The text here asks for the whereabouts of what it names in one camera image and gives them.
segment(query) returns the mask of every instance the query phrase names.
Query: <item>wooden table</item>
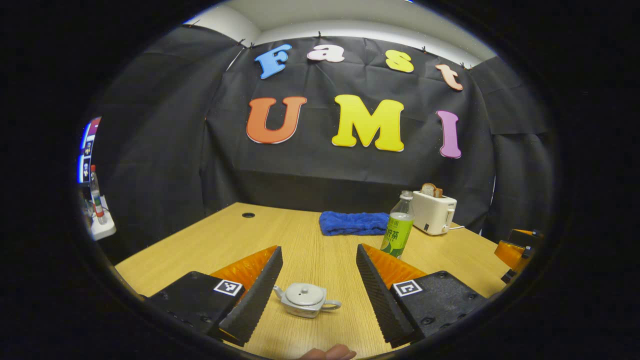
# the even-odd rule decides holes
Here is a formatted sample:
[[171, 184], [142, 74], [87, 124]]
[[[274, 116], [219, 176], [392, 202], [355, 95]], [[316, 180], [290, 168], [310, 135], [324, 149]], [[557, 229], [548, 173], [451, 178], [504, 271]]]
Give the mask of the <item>wooden table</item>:
[[[243, 213], [255, 213], [244, 218]], [[320, 213], [235, 203], [116, 266], [138, 293], [151, 296], [189, 271], [210, 274], [258, 250], [282, 246], [284, 265], [276, 284], [309, 282], [327, 288], [342, 307], [315, 319], [286, 313], [272, 293], [251, 340], [241, 349], [275, 359], [294, 359], [311, 348], [343, 343], [356, 358], [391, 351], [385, 343], [356, 267], [359, 243], [379, 247], [382, 236], [323, 236]], [[496, 244], [467, 229], [429, 236], [413, 228], [403, 261], [427, 274], [446, 270], [484, 297], [504, 287], [508, 267]]]

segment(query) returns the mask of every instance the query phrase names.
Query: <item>plastic bottle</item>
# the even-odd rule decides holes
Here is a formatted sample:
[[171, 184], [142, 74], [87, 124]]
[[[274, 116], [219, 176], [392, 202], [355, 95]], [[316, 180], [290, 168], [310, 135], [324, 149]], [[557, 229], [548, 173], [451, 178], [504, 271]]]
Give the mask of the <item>plastic bottle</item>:
[[402, 256], [406, 241], [413, 226], [413, 206], [411, 200], [413, 193], [409, 190], [403, 190], [400, 195], [400, 201], [391, 209], [389, 214], [389, 223], [387, 224], [387, 232], [382, 240], [380, 250], [391, 254], [398, 259]]
[[104, 216], [104, 209], [102, 208], [102, 199], [100, 199], [100, 188], [98, 187], [98, 175], [95, 174], [95, 165], [91, 165], [89, 187], [91, 188], [91, 199], [93, 200], [95, 216], [98, 218], [98, 223], [104, 225], [107, 223], [107, 218]]

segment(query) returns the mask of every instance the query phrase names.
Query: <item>letter m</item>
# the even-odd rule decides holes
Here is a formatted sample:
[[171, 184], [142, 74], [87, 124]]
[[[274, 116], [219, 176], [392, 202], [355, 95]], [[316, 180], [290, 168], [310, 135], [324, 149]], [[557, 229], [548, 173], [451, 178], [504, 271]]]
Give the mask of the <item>letter m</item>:
[[356, 128], [360, 142], [364, 147], [380, 129], [376, 147], [386, 151], [402, 151], [404, 144], [400, 141], [400, 112], [404, 109], [401, 102], [382, 100], [373, 115], [369, 113], [362, 100], [355, 95], [338, 95], [335, 102], [340, 105], [340, 125], [338, 135], [331, 139], [336, 146], [352, 147], [356, 144], [353, 127]]

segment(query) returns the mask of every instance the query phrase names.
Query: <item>teapot lid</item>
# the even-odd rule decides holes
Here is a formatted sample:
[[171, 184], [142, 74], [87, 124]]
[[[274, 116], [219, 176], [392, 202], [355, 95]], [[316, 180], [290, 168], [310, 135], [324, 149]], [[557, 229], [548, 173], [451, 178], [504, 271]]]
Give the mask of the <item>teapot lid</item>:
[[302, 306], [315, 305], [322, 301], [324, 297], [322, 288], [300, 282], [291, 284], [285, 294], [290, 302]]

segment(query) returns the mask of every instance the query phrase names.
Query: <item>teapot handle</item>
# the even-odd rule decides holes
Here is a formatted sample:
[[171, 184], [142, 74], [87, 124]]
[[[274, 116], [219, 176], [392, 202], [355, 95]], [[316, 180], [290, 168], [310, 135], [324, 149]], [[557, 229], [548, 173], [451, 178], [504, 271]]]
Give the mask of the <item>teapot handle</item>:
[[324, 304], [322, 305], [322, 310], [336, 310], [338, 308], [340, 308], [340, 306], [342, 306], [342, 303], [339, 302], [338, 300], [327, 300], [324, 302]]

